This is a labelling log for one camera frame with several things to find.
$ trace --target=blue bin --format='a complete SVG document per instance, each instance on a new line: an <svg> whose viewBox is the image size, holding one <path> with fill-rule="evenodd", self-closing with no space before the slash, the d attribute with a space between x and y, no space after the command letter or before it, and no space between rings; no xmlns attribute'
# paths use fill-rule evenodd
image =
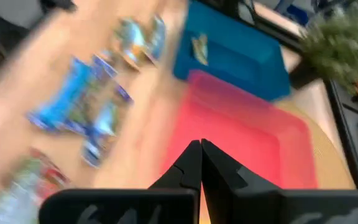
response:
<svg viewBox="0 0 358 224"><path fill-rule="evenodd" d="M193 55L192 37L208 37L208 66ZM186 80L199 69L268 101L289 95L280 44L196 1L190 1L173 74Z"/></svg>

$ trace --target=potted plant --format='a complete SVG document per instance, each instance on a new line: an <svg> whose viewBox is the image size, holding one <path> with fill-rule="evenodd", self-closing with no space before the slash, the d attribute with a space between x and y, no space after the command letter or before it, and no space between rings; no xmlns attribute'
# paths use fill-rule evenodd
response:
<svg viewBox="0 0 358 224"><path fill-rule="evenodd" d="M305 62L322 78L358 94L358 1L320 12L302 33L300 44Z"/></svg>

